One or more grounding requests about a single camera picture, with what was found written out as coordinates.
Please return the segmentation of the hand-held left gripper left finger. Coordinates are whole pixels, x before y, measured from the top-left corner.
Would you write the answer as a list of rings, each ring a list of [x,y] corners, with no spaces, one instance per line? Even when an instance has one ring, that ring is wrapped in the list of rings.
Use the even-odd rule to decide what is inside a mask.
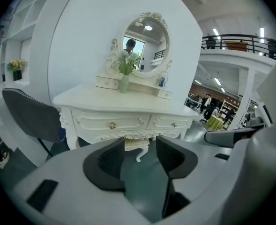
[[[116,140],[102,141],[60,153],[28,174],[13,189],[13,204],[38,225],[148,225],[121,192],[104,191],[83,172],[83,162],[92,152]],[[27,202],[44,180],[58,182],[42,212]]]

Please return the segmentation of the yellow flowers in black pot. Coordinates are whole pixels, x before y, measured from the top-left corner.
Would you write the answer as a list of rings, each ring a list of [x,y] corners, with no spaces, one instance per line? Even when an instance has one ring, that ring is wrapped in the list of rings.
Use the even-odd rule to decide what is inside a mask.
[[[12,60],[8,63],[7,69],[13,73],[13,81],[22,79],[22,72],[26,69],[28,63],[25,60]]]

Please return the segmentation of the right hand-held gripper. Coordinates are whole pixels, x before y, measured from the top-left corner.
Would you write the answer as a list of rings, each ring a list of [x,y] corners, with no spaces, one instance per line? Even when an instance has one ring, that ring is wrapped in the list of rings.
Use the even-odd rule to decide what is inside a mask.
[[[258,107],[256,108],[256,112],[258,113],[258,116],[262,118],[267,127],[272,125],[273,121],[264,103],[259,103]],[[204,135],[204,140],[207,143],[219,147],[233,148],[239,140],[251,138],[254,133],[264,127],[265,125],[262,123],[253,127],[241,129],[208,131]]]

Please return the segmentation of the grey upholstered chair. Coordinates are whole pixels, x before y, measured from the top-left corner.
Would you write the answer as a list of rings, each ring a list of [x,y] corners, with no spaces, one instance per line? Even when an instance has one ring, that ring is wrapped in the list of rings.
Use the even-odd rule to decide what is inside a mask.
[[[61,126],[59,111],[36,100],[21,89],[4,88],[4,101],[21,130],[36,138],[49,156],[53,154],[43,141],[67,143],[66,130]]]

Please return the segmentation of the white ornate dressing table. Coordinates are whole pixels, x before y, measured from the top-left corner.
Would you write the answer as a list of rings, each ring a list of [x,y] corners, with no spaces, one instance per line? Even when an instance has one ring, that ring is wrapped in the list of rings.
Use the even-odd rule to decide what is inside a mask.
[[[60,122],[71,150],[80,147],[79,138],[93,144],[115,138],[183,137],[198,117],[194,110],[172,100],[87,85],[55,96],[52,103],[60,108]]]

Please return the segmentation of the white flowers in green vase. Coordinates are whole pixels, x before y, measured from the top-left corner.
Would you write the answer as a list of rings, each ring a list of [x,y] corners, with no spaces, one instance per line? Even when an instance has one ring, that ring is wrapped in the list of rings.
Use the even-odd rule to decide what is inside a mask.
[[[136,65],[139,64],[139,56],[134,53],[128,53],[126,50],[123,50],[119,53],[117,59],[117,66],[119,73],[122,74],[121,78],[121,93],[126,93],[129,86],[129,76],[136,69]]]

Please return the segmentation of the white ornate stool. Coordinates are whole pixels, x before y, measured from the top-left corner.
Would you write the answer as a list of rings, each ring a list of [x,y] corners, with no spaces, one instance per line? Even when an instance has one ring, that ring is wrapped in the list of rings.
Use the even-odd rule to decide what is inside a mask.
[[[141,149],[141,152],[136,157],[136,162],[141,162],[141,158],[148,153],[149,150],[149,139],[125,139],[124,150],[133,151],[136,149]]]

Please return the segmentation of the blue and white bottle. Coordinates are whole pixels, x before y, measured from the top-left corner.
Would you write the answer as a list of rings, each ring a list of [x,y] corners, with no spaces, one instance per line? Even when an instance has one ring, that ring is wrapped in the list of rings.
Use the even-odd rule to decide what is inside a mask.
[[[159,79],[158,86],[164,88],[168,82],[168,75],[162,75]]]

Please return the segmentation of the white shelf cabinet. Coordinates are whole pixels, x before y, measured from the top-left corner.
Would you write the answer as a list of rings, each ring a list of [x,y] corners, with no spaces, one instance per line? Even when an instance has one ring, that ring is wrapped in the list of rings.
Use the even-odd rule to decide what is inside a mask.
[[[18,85],[47,87],[52,38],[70,0],[15,0],[0,21],[0,84],[14,84],[8,64],[23,60]]]

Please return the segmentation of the yellow-green covered table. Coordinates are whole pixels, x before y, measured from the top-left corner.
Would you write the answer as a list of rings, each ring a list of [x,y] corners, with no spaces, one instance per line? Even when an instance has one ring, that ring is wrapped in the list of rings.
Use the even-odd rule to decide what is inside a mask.
[[[206,122],[205,127],[210,131],[222,130],[224,121],[221,118],[212,115],[209,120]]]

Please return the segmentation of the black mesh office chair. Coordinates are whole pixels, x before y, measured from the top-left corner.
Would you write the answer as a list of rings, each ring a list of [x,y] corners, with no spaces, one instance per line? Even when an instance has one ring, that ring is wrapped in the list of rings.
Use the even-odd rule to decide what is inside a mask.
[[[215,110],[215,105],[213,103],[210,103],[207,106],[207,108],[206,108],[206,110],[205,110],[205,112],[203,114],[203,118],[201,118],[200,121],[207,122],[210,119],[210,117],[211,117],[211,115],[212,115],[212,113],[213,113],[214,110]]]

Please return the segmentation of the oval white framed mirror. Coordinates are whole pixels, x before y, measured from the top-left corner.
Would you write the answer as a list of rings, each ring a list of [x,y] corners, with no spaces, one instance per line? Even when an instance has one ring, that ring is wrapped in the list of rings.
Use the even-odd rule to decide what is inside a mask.
[[[120,38],[111,42],[111,53],[104,67],[96,76],[96,86],[119,90],[122,74],[116,64],[118,55],[126,50],[139,56],[139,64],[129,76],[128,90],[134,90],[170,99],[172,92],[158,86],[162,75],[169,75],[171,60],[168,58],[170,37],[168,25],[159,12],[145,12],[134,19],[123,31]]]

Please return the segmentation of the black mezzanine railing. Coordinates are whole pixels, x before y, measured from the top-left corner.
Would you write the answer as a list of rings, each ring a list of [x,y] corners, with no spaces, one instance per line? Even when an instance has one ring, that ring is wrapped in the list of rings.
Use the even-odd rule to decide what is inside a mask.
[[[276,40],[257,35],[207,35],[202,38],[201,49],[248,52],[276,60]]]

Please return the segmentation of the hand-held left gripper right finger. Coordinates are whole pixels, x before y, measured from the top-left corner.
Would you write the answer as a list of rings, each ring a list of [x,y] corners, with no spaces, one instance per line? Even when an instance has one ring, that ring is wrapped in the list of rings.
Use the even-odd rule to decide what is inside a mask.
[[[156,154],[168,177],[162,218],[180,211],[203,193],[231,152],[231,148],[158,137]]]

